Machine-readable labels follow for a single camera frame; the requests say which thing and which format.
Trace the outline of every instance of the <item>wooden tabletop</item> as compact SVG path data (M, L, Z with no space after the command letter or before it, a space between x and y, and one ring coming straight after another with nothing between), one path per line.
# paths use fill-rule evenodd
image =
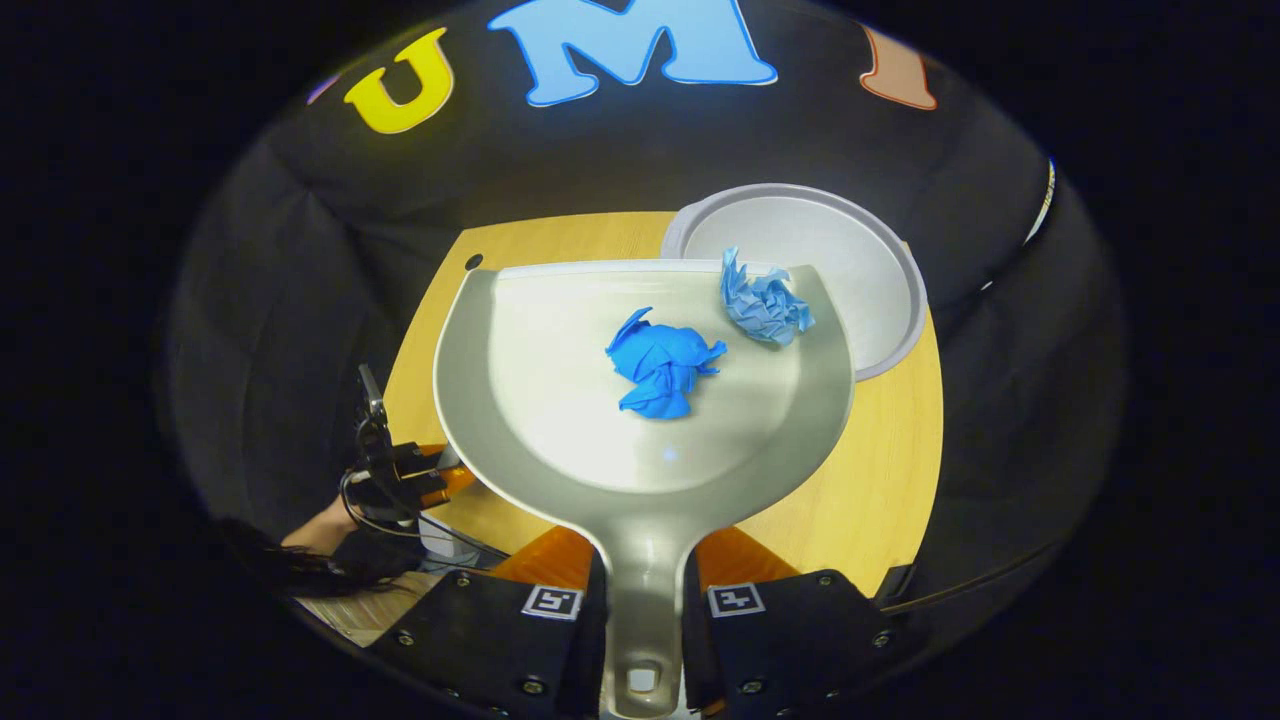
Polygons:
M445 442L435 414L435 345L466 263L481 268L658 258L675 213L540 218L462 232L431 279L401 345L384 402L396 442ZM822 468L781 502L739 524L809 573L836 569L863 594L915 560L933 509L942 459L942 374L933 318L897 366L858 383L840 442ZM430 511L460 532L515 552L552 527L481 483Z

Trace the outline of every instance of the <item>orange letter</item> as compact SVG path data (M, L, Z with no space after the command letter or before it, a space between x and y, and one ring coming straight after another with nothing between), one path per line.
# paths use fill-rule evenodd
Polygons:
M929 95L924 60L906 45L863 26L872 41L872 70L863 73L863 87L886 100L918 110L934 110L938 101Z
M422 91L404 105L397 105L387 88L383 87L383 74L387 68L378 68L347 91L344 101L356 106L365 124L375 132L396 135L404 132L434 115L453 94L453 69L440 49L440 36L445 28L435 29L411 42L396 55L396 61L404 60L417 74Z

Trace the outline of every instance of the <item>blue letter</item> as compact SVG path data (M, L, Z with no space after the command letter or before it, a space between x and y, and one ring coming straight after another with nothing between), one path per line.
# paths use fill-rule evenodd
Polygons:
M662 74L676 82L769 85L778 72L760 60L737 0L632 0L622 13L589 0L531 0L489 22L509 29L525 53L535 108L586 97L600 82L573 67L568 49L623 85L644 79L663 32L671 60Z

